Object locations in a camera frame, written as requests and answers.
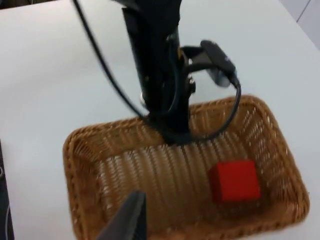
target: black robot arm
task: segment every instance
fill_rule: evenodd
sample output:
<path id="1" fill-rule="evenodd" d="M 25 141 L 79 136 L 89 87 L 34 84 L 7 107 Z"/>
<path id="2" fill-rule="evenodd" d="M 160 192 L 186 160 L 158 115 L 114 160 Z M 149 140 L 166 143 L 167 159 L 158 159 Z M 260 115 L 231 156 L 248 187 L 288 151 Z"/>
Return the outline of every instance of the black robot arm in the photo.
<path id="1" fill-rule="evenodd" d="M 122 9 L 141 86 L 141 102 L 149 111 L 143 116 L 114 80 L 91 33 L 77 0 L 73 0 L 83 26 L 114 89 L 146 124 L 156 129 L 168 144 L 187 144 L 209 140 L 230 124 L 239 105 L 241 86 L 236 68 L 211 41 L 200 46 L 180 47 L 178 25 L 181 0 L 115 0 Z M 195 138 L 189 129 L 189 98 L 196 90 L 191 73 L 207 70 L 216 84 L 237 90 L 233 110 L 221 128 L 207 136 Z"/>

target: basket rim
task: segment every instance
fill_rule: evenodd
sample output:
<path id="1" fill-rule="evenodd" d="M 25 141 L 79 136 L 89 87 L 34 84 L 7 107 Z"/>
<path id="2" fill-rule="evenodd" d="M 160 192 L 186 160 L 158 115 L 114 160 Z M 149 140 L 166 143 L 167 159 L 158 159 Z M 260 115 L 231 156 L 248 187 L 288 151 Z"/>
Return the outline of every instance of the basket rim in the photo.
<path id="1" fill-rule="evenodd" d="M 231 96 L 227 98 L 218 99 L 215 101 L 196 103 L 190 106 L 190 114 L 195 115 L 203 109 L 222 108 L 222 107 L 225 107 L 226 105 L 232 105 L 234 103 L 234 100 L 235 98 Z M 300 194 L 298 194 L 297 198 L 300 200 L 300 202 L 304 203 L 304 209 L 305 209 L 304 214 L 300 214 L 299 218 L 297 217 L 297 219 L 293 220 L 292 222 L 279 224 L 279 222 L 277 221 L 277 223 L 272 222 L 270 224 L 265 224 L 263 226 L 257 225 L 255 229 L 250 228 L 250 233 L 251 234 L 259 233 L 259 232 L 262 232 L 263 229 L 265 231 L 280 229 L 287 225 L 303 221 L 308 215 L 310 210 L 309 195 L 302 181 L 301 174 L 296 166 L 293 155 L 286 143 L 286 140 L 282 132 L 280 131 L 278 122 L 276 121 L 268 105 L 263 100 L 261 100 L 256 96 L 243 95 L 241 97 L 239 105 L 254 106 L 257 109 L 257 111 L 261 114 L 263 121 L 267 123 L 271 123 L 271 124 L 267 124 L 268 130 L 272 133 L 277 134 L 277 135 L 276 134 L 271 135 L 272 141 L 275 142 L 275 145 L 277 147 L 277 151 L 279 152 L 280 157 L 283 159 L 287 159 L 286 161 L 284 161 L 285 169 L 288 171 L 288 175 L 293 181 L 294 186 L 299 188 Z M 143 121 L 140 120 L 138 117 L 121 119 L 121 120 L 116 120 L 108 123 L 97 123 L 97 124 L 78 128 L 73 132 L 71 132 L 69 136 L 66 138 L 63 144 L 63 164 L 64 164 L 65 177 L 67 181 L 69 210 L 70 210 L 70 215 L 72 217 L 72 227 L 76 237 L 79 240 L 85 240 L 88 238 L 88 230 L 85 229 L 86 226 L 83 225 L 85 213 L 82 209 L 82 203 L 79 200 L 79 198 L 76 198 L 80 190 L 77 185 L 77 181 L 78 181 L 77 177 L 75 176 L 76 168 L 73 161 L 71 160 L 73 157 L 73 149 L 74 149 L 75 143 L 79 139 L 93 136 L 100 131 L 108 133 L 108 132 L 116 131 L 118 129 L 125 130 L 125 129 L 130 129 L 132 127 L 139 127 L 143 125 L 144 125 Z M 74 208 L 76 209 L 76 212 L 78 212 L 78 216 L 75 216 L 75 213 L 73 211 Z M 77 224 L 78 226 L 76 226 L 74 221 L 78 219 L 80 219 L 80 221 Z M 237 235 L 236 231 L 237 230 L 234 229 L 233 234 L 231 232 L 231 235 Z"/>

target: white table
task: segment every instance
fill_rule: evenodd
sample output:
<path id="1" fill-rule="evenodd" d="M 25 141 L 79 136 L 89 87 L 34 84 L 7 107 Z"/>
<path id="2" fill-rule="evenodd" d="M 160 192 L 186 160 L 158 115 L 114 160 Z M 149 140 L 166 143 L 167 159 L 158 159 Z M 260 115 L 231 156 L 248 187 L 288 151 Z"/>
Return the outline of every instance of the white table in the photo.
<path id="1" fill-rule="evenodd" d="M 121 8 L 82 1 L 120 84 L 140 87 Z M 244 93 L 275 114 L 310 192 L 303 224 L 258 240 L 319 239 L 320 53 L 277 0 L 183 0 L 180 38 L 215 40 L 235 62 Z M 203 102 L 234 94 L 195 76 Z M 62 145 L 73 130 L 133 114 L 105 79 L 67 0 L 0 11 L 0 139 L 17 240 L 74 239 Z"/>

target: red cube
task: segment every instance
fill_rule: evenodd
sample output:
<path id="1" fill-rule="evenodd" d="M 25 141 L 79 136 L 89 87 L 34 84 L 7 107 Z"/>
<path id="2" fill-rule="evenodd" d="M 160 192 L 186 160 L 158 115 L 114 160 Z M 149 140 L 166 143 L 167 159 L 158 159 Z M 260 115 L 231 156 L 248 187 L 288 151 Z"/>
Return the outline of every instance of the red cube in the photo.
<path id="1" fill-rule="evenodd" d="M 208 172 L 213 201 L 238 202 L 260 198 L 260 186 L 252 160 L 219 162 Z"/>

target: wicker basket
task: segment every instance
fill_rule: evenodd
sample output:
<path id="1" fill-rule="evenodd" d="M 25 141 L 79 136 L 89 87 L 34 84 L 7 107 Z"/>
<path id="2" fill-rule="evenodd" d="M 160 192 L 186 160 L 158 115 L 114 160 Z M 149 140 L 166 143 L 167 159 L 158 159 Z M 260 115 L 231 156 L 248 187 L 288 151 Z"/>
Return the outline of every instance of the wicker basket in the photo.
<path id="1" fill-rule="evenodd" d="M 193 105 L 193 134 L 215 131 L 233 103 L 234 98 L 226 98 Z M 255 161 L 261 198 L 214 204 L 208 169 L 247 158 Z M 310 208 L 274 116 L 252 96 L 242 97 L 232 124 L 212 141 L 167 146 L 133 118 L 74 131 L 64 144 L 63 159 L 79 240 L 94 240 L 134 190 L 147 195 L 149 240 L 232 239 L 300 222 Z"/>

